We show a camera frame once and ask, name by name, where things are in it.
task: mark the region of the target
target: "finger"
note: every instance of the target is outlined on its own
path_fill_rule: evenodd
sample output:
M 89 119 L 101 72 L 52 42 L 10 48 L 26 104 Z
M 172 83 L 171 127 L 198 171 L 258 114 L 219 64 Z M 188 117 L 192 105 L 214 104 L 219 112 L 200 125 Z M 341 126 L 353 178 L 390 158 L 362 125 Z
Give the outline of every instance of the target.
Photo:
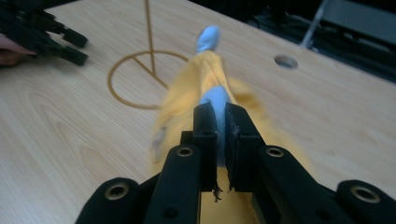
M 22 54 L 35 54 L 33 51 L 30 51 L 15 43 L 14 41 L 8 39 L 5 35 L 0 35 L 0 49 L 10 49 L 12 51 Z
M 0 65 L 12 66 L 18 63 L 23 53 L 18 53 L 8 49 L 0 50 Z

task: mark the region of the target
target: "wire stand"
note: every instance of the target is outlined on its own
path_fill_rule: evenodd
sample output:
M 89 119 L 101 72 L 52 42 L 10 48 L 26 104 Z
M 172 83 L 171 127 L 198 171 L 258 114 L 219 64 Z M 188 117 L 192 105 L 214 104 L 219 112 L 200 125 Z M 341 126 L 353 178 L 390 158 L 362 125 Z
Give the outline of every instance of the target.
M 125 56 L 124 58 L 120 59 L 118 62 L 116 62 L 112 68 L 110 69 L 110 71 L 108 72 L 108 77 L 107 77 L 107 86 L 108 89 L 110 90 L 111 94 L 113 94 L 114 97 L 116 97 L 117 100 L 119 100 L 120 102 L 122 102 L 125 105 L 129 105 L 135 108 L 139 108 L 139 109 L 159 109 L 160 106 L 159 105 L 141 105 L 141 104 L 136 104 L 133 103 L 131 101 L 125 100 L 124 98 L 120 97 L 116 91 L 113 88 L 113 83 L 112 83 L 112 79 L 114 77 L 114 73 L 116 72 L 116 70 L 120 67 L 120 65 L 122 65 L 123 63 L 125 63 L 126 61 L 130 60 L 130 59 L 134 59 L 140 66 L 143 67 L 143 69 L 145 69 L 152 77 L 154 77 L 164 88 L 168 89 L 168 86 L 166 85 L 165 82 L 163 82 L 162 79 L 160 79 L 157 76 L 156 70 L 155 70 L 155 54 L 168 54 L 168 55 L 172 55 L 175 57 L 178 57 L 184 61 L 187 61 L 188 59 L 178 53 L 172 52 L 172 51 L 168 51 L 168 50 L 155 50 L 153 47 L 153 43 L 152 43 L 152 31 L 151 31 L 151 17 L 150 17 L 150 13 L 149 13 L 149 0 L 145 0 L 145 8 L 146 8 L 146 20 L 147 20 L 147 27 L 148 27 L 148 47 L 149 50 L 145 50 L 145 51 L 140 51 L 128 56 Z M 145 66 L 142 62 L 140 62 L 137 57 L 140 55 L 144 55 L 144 54 L 149 54 L 150 55 L 150 61 L 151 61 L 151 69 L 148 68 L 147 66 Z

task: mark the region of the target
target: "wood grain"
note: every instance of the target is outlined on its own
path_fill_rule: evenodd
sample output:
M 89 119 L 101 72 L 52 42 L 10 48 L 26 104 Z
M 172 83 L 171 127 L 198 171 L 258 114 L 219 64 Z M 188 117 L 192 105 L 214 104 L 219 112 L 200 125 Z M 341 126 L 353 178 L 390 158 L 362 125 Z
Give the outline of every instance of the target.
M 82 50 L 90 59 L 83 67 L 27 59 L 0 71 L 0 223 L 73 223 L 104 181 L 151 176 L 156 111 L 123 105 L 106 88 L 113 63 L 149 47 L 143 1 L 84 0 L 50 13 L 90 39 Z M 319 183 L 335 189 L 361 179 L 396 198 L 394 84 L 188 1 L 154 0 L 151 13 L 154 48 L 187 57 L 204 27 L 220 26 L 227 74 L 257 92 L 276 126 L 308 153 Z M 298 68 L 277 66 L 277 54 Z M 157 72 L 169 83 L 183 64 L 158 56 Z M 165 94 L 133 63 L 114 80 L 130 100 L 159 103 Z

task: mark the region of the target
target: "wooden surface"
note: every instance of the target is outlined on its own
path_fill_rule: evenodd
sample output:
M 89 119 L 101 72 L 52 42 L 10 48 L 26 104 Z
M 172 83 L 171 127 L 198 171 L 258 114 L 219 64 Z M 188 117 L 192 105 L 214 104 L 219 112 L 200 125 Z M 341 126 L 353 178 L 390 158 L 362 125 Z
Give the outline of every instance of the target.
M 112 64 L 149 47 L 143 1 L 84 0 L 49 12 L 90 39 L 90 59 L 83 67 L 38 59 L 0 70 L 0 223 L 73 223 L 104 181 L 150 177 L 156 111 L 123 105 L 106 87 Z M 155 49 L 187 57 L 205 26 L 221 27 L 226 72 L 257 92 L 276 126 L 308 153 L 319 183 L 335 189 L 360 179 L 396 198 L 394 84 L 187 1 L 154 0 L 151 13 Z M 277 66 L 277 54 L 298 68 Z M 183 64 L 157 57 L 167 83 Z M 114 81 L 137 103 L 159 103 L 166 93 L 135 63 Z

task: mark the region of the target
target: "yellow cloth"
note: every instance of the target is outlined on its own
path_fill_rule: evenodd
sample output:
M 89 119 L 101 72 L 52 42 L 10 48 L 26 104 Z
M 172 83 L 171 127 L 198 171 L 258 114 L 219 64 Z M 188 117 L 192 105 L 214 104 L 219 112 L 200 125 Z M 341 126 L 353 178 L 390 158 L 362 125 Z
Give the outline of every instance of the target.
M 226 77 L 220 56 L 207 50 L 197 54 L 186 64 L 164 98 L 153 132 L 151 153 L 155 160 L 152 166 L 154 175 L 161 171 L 169 149 L 179 145 L 181 132 L 192 130 L 193 109 L 199 104 L 201 97 L 218 85 L 225 88 L 233 104 L 246 109 L 267 145 L 286 148 L 305 169 L 309 168 L 304 153 L 284 133 L 275 129 L 251 89 L 234 78 Z M 218 169 L 218 182 L 224 190 L 220 194 L 222 200 L 215 203 L 212 193 L 203 193 L 201 222 L 257 223 L 250 204 L 250 194 L 228 192 L 229 182 L 225 168 Z

